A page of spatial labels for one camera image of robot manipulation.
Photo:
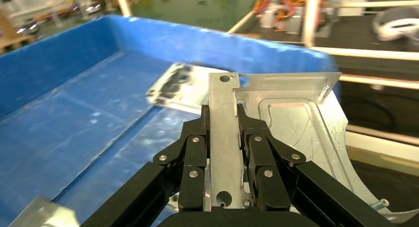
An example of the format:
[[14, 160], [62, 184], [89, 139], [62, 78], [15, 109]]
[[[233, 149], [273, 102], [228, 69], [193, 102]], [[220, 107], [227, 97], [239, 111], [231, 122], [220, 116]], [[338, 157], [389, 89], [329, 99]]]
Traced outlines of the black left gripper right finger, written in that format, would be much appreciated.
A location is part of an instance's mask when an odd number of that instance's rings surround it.
[[251, 191], [251, 200], [261, 211], [289, 211], [297, 175], [293, 168], [306, 157], [274, 138], [267, 123], [246, 115], [237, 104], [240, 148]]

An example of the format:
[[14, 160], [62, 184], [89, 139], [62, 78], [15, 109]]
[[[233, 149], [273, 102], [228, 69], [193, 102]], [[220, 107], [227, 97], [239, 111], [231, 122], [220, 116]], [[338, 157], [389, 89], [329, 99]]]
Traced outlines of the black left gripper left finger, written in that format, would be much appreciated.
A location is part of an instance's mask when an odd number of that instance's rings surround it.
[[199, 118], [183, 123], [180, 138], [153, 157], [153, 162], [165, 169], [170, 193], [179, 193], [181, 212], [204, 210], [209, 139], [210, 109], [203, 105]]

